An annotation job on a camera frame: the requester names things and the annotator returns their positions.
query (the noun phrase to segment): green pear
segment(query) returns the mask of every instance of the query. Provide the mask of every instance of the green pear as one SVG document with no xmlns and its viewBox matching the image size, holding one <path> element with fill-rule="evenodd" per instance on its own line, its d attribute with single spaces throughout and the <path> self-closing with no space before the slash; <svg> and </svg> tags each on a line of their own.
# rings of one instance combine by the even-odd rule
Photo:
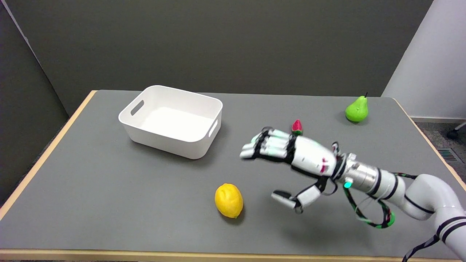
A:
<svg viewBox="0 0 466 262">
<path fill-rule="evenodd" d="M 360 96 L 350 104 L 346 110 L 345 115 L 349 121 L 361 122 L 369 114 L 369 108 L 367 107 L 367 93 L 365 96 Z"/>
</svg>

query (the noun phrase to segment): chair wheel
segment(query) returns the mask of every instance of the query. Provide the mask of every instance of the chair wheel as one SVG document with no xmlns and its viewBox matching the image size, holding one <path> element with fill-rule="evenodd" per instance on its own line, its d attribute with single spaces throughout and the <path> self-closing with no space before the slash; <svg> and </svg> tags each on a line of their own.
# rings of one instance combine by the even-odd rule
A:
<svg viewBox="0 0 466 262">
<path fill-rule="evenodd" d="M 451 130 L 446 134 L 446 137 L 448 137 L 449 139 L 457 139 L 458 132 L 456 130 Z"/>
</svg>

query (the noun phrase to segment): floor vent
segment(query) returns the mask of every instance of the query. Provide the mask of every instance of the floor vent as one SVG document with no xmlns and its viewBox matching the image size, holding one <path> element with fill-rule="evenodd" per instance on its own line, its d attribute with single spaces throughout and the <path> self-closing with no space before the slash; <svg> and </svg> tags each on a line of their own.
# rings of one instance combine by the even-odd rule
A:
<svg viewBox="0 0 466 262">
<path fill-rule="evenodd" d="M 453 152 L 453 150 L 449 147 L 442 147 L 442 148 L 437 148 L 437 151 L 440 153 L 440 155 L 445 159 L 447 162 L 460 162 L 462 161 L 459 159 L 459 157 Z"/>
</svg>

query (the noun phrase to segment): bin handle hole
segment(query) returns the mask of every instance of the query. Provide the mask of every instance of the bin handle hole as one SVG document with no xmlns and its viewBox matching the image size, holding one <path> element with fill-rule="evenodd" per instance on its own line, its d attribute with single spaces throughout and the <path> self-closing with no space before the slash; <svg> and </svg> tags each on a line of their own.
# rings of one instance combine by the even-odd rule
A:
<svg viewBox="0 0 466 262">
<path fill-rule="evenodd" d="M 141 102 L 139 102 L 132 110 L 131 110 L 131 115 L 133 116 L 134 114 L 136 114 L 139 109 L 141 109 L 141 107 L 144 105 L 144 100 L 141 100 Z"/>
<path fill-rule="evenodd" d="M 217 124 L 219 123 L 219 120 L 215 120 L 215 123 L 213 123 L 213 126 L 210 128 L 210 131 L 209 131 L 209 137 L 212 135 L 213 133 L 213 130 L 217 127 Z"/>
</svg>

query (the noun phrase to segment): white storage bin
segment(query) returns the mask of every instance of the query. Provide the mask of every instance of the white storage bin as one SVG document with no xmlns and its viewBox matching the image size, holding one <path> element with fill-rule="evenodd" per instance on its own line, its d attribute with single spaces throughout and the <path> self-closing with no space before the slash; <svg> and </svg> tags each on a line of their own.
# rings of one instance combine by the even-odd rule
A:
<svg viewBox="0 0 466 262">
<path fill-rule="evenodd" d="M 222 108 L 216 98 L 154 85 L 126 106 L 118 120 L 134 142 L 199 159 L 220 129 Z"/>
</svg>

